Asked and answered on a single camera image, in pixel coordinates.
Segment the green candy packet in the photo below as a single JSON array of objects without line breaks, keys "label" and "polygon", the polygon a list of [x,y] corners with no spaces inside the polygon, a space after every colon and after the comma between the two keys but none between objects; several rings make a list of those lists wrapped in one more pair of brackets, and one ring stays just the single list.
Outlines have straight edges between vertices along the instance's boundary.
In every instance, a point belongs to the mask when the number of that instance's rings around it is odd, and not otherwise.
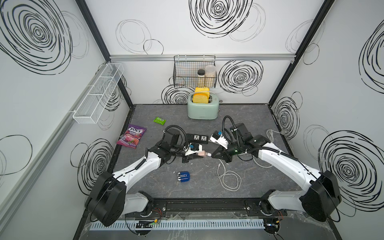
[{"label": "green candy packet", "polygon": [[166,120],[165,119],[162,119],[162,118],[159,118],[159,117],[156,117],[154,119],[154,123],[157,123],[157,124],[160,124],[160,125],[164,125],[166,123]]}]

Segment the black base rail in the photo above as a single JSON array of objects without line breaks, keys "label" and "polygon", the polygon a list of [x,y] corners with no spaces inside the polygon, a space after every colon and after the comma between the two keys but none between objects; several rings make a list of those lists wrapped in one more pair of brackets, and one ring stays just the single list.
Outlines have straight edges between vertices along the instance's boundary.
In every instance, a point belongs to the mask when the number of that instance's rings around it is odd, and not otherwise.
[{"label": "black base rail", "polygon": [[143,207],[134,210],[124,210],[125,199],[99,201],[91,199],[86,201],[85,207],[97,220],[107,225],[114,223],[121,217],[154,219],[165,217],[171,213],[201,213],[201,212],[245,212],[247,217],[271,218],[282,213],[287,215],[287,208],[276,210],[267,206],[261,198],[236,199],[163,199],[154,198],[145,203]]}]

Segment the black lid spice jar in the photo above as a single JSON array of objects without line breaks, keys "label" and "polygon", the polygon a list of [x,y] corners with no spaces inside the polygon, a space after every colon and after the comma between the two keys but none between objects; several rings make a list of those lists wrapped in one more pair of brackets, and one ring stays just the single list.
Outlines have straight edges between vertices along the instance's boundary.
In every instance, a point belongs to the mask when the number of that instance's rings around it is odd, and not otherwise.
[{"label": "black lid spice jar", "polygon": [[205,70],[199,69],[198,70],[198,88],[204,88],[205,87]]}]

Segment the white lid plastic jar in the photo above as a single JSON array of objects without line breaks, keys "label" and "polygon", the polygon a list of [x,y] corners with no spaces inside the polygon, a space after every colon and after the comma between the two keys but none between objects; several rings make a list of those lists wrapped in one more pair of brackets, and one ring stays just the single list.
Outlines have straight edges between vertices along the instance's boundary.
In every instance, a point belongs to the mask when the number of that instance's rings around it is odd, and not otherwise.
[{"label": "white lid plastic jar", "polygon": [[205,87],[214,88],[217,80],[217,71],[215,65],[205,67]]}]

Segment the pink usb charger adapter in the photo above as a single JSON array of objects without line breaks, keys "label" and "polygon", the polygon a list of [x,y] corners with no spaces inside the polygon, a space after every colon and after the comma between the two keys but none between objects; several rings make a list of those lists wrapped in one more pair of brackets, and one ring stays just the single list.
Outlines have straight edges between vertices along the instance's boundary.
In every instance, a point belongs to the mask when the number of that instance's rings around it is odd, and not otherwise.
[{"label": "pink usb charger adapter", "polygon": [[201,151],[201,152],[198,153],[198,155],[200,157],[205,157],[206,156],[206,152],[205,151]]}]

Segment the yellow sponge toast back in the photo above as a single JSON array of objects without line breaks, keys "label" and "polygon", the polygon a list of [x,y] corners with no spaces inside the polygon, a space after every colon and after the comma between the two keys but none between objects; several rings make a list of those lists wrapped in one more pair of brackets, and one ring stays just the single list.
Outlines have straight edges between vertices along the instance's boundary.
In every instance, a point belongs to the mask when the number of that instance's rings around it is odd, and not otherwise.
[{"label": "yellow sponge toast back", "polygon": [[196,94],[209,94],[210,93],[210,89],[209,88],[195,88],[195,93]]}]

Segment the mint green toaster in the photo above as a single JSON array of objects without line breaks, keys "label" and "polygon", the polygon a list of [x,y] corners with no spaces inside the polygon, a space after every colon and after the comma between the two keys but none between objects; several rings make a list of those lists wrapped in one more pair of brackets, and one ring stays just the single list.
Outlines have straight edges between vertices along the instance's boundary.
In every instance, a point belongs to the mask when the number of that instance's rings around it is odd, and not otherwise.
[{"label": "mint green toaster", "polygon": [[207,104],[194,103],[193,95],[188,96],[187,112],[190,119],[195,120],[214,120],[219,114],[220,99],[217,94],[210,92],[209,102]]}]

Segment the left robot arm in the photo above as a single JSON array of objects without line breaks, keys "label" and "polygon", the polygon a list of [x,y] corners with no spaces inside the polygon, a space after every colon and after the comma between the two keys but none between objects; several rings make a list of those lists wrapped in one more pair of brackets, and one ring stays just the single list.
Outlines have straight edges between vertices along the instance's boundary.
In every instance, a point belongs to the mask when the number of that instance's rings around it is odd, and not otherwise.
[{"label": "left robot arm", "polygon": [[187,137],[181,127],[166,127],[162,139],[146,149],[145,155],[139,160],[114,173],[104,172],[99,175],[85,202],[85,209],[89,211],[90,216],[106,227],[127,214],[139,213],[149,216],[154,199],[144,191],[130,194],[129,190],[147,174],[163,166],[171,157],[187,160],[189,156],[202,152],[201,144],[190,143],[188,139],[179,144],[180,136]]}]

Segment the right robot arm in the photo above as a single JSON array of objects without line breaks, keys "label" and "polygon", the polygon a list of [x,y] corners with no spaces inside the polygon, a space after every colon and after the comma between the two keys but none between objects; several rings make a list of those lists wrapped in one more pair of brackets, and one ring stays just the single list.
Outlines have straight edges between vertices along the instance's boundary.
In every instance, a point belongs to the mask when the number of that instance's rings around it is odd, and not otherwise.
[{"label": "right robot arm", "polygon": [[300,162],[279,149],[262,135],[253,136],[243,123],[232,124],[229,129],[222,125],[210,141],[219,145],[212,158],[230,163],[233,156],[251,154],[294,181],[299,191],[282,192],[269,190],[259,202],[262,214],[271,216],[280,210],[307,213],[319,222],[325,222],[342,202],[338,180],[330,171],[321,172]]}]

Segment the black power strip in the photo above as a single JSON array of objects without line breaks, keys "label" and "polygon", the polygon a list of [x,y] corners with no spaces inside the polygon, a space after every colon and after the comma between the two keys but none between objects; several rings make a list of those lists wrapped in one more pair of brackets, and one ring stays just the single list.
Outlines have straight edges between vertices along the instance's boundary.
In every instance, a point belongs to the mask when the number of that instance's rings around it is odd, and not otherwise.
[{"label": "black power strip", "polygon": [[190,143],[208,144],[209,138],[206,135],[187,134],[187,139]]}]

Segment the yellow sponge toast front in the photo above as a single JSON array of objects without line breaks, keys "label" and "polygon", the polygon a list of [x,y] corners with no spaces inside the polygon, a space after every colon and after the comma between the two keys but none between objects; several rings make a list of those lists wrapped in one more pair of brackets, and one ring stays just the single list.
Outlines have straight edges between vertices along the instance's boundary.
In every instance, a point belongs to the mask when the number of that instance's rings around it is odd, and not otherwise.
[{"label": "yellow sponge toast front", "polygon": [[192,102],[195,104],[208,104],[210,98],[209,92],[195,93],[192,98]]}]

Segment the yellow sponge toast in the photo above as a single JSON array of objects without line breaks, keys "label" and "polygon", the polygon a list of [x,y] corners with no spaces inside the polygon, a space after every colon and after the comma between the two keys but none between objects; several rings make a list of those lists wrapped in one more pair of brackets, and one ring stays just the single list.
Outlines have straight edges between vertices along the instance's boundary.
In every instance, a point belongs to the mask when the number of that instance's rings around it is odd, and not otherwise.
[{"label": "yellow sponge toast", "polygon": [[208,104],[210,98],[209,92],[195,93],[192,98],[192,102],[195,104]]},{"label": "yellow sponge toast", "polygon": [[195,88],[195,93],[196,94],[209,94],[210,93],[210,89],[209,88]]}]

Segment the purple candy bag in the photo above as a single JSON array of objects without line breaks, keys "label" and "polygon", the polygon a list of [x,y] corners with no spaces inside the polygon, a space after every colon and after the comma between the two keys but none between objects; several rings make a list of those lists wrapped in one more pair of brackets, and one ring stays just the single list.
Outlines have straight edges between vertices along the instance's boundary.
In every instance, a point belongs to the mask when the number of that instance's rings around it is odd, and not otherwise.
[{"label": "purple candy bag", "polygon": [[126,132],[117,141],[117,145],[136,149],[147,128],[129,124]]}]

